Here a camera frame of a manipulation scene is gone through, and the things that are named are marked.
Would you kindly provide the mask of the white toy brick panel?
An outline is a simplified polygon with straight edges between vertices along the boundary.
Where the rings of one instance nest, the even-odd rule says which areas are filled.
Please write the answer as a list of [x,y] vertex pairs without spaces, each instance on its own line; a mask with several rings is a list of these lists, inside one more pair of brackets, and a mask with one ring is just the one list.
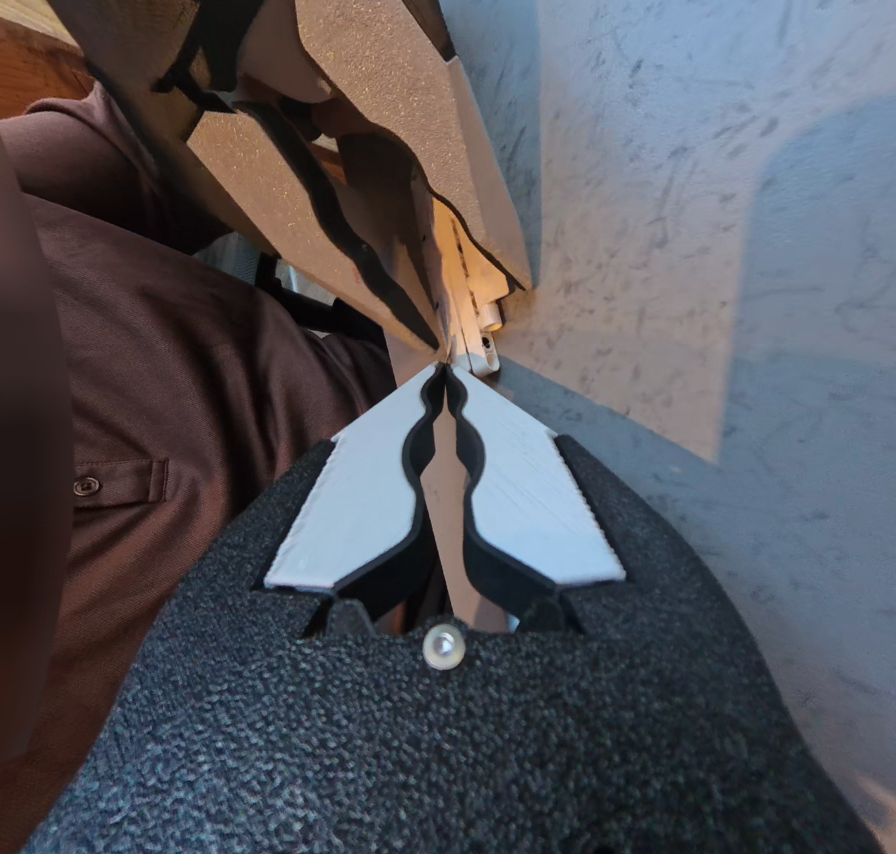
[[510,291],[508,280],[425,185],[414,186],[412,195],[430,299],[449,362],[485,378],[500,367],[494,333],[503,325],[499,301]]

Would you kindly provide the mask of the grey desk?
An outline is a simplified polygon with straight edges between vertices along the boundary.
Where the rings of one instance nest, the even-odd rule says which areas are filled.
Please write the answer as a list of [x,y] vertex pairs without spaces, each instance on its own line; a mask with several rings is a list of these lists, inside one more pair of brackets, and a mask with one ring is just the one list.
[[700,553],[894,852],[894,0],[440,0],[537,278],[499,390]]

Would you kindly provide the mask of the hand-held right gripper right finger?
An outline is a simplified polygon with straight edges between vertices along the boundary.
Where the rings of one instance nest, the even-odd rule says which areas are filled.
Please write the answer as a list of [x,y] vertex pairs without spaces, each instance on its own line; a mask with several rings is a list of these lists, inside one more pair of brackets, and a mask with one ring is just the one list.
[[625,571],[546,425],[460,368],[446,370],[469,482],[463,560],[474,587],[584,587]]

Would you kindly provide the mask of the wooden post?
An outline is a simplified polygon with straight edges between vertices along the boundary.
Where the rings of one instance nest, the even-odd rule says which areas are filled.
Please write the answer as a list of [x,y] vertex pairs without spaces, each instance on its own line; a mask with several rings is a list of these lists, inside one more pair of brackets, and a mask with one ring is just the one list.
[[1,20],[2,119],[18,116],[44,98],[83,99],[93,84],[76,46]]

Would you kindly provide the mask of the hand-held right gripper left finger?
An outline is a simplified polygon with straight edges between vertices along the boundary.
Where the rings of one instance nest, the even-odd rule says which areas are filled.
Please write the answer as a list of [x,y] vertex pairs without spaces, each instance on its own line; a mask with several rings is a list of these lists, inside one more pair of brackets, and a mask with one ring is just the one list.
[[434,363],[331,440],[263,585],[321,594],[413,594],[437,551],[421,475],[434,456],[445,366]]

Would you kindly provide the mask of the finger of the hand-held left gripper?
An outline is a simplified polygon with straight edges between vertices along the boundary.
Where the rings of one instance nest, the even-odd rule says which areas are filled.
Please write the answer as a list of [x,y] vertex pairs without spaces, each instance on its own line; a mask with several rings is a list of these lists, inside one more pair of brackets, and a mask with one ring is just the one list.
[[324,170],[269,104],[207,112],[187,145],[286,263],[420,351],[442,349],[434,312],[401,243]]
[[417,158],[428,187],[521,287],[521,225],[463,66],[445,61],[402,0],[295,0],[306,51],[375,126]]

